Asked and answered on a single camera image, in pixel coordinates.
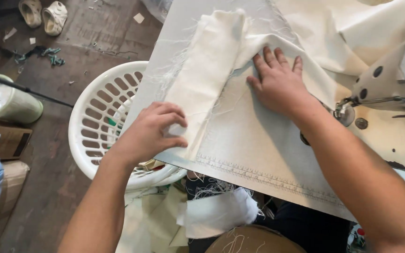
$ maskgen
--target left hand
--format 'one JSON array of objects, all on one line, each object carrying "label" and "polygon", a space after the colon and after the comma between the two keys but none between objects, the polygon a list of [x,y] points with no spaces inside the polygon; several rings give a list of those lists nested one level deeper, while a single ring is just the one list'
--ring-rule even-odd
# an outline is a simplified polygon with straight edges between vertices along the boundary
[{"label": "left hand", "polygon": [[169,102],[153,102],[140,112],[104,157],[115,155],[125,162],[124,165],[136,166],[166,149],[187,147],[183,137],[163,136],[163,130],[174,123],[187,127],[182,109]]}]

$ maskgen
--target cardboard box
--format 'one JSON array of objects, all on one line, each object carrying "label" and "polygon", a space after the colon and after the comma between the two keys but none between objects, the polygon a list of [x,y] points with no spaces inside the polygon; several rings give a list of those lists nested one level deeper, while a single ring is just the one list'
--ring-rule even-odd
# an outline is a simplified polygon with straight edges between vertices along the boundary
[{"label": "cardboard box", "polygon": [[0,159],[19,158],[31,134],[31,129],[0,123]]},{"label": "cardboard box", "polygon": [[21,161],[4,162],[0,196],[0,237],[17,203],[29,166]]}]

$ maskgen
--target black cable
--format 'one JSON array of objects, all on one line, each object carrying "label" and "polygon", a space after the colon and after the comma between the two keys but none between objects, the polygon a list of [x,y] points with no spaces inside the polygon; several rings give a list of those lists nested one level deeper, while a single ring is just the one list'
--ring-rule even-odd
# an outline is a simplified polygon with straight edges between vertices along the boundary
[{"label": "black cable", "polygon": [[12,87],[12,88],[15,88],[15,89],[19,89],[19,90],[24,91],[24,92],[26,92],[26,93],[31,93],[31,94],[33,94],[33,95],[42,97],[42,98],[44,98],[44,99],[46,99],[46,100],[49,100],[49,101],[54,102],[54,103],[57,103],[57,104],[61,104],[61,105],[68,106],[68,107],[71,107],[71,108],[74,107],[74,105],[71,105],[71,104],[62,102],[62,101],[57,100],[57,99],[55,99],[55,98],[51,98],[51,97],[45,96],[45,95],[40,94],[40,93],[38,93],[38,92],[32,91],[32,90],[31,90],[30,88],[28,88],[28,87],[24,87],[24,86],[22,86],[22,85],[20,85],[20,84],[18,84],[18,83],[14,83],[14,82],[8,81],[8,80],[6,80],[6,79],[4,79],[4,78],[0,78],[0,83],[5,84],[5,85],[7,85],[7,86],[9,86],[9,87]]}]

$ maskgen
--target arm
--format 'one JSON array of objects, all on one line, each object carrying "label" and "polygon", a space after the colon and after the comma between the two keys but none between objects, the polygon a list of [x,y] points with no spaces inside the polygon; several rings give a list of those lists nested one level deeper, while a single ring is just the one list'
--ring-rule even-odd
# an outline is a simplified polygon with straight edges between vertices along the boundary
[{"label": "arm", "polygon": [[405,252],[405,181],[339,123],[305,88],[280,49],[254,56],[261,80],[248,77],[268,109],[289,117],[310,142],[324,177],[379,252]]},{"label": "arm", "polygon": [[59,245],[59,252],[115,252],[124,222],[124,192],[132,170],[171,147],[186,147],[183,137],[164,138],[163,129],[187,127],[184,113],[171,103],[154,102],[104,155],[87,193]]}]

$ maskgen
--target hand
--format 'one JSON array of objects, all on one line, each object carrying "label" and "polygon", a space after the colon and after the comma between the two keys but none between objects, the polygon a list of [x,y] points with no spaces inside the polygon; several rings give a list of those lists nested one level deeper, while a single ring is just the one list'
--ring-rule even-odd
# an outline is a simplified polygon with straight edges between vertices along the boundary
[{"label": "hand", "polygon": [[121,158],[125,165],[136,166],[166,149],[187,147],[183,137],[163,137],[163,130],[174,123],[187,127],[182,109],[168,102],[153,102],[140,112],[107,154]]},{"label": "hand", "polygon": [[307,107],[308,101],[316,99],[302,82],[301,57],[296,57],[291,69],[280,48],[276,48],[274,54],[277,59],[266,46],[263,49],[265,60],[255,55],[252,59],[261,79],[249,76],[247,81],[265,107],[290,117],[294,109]]}]

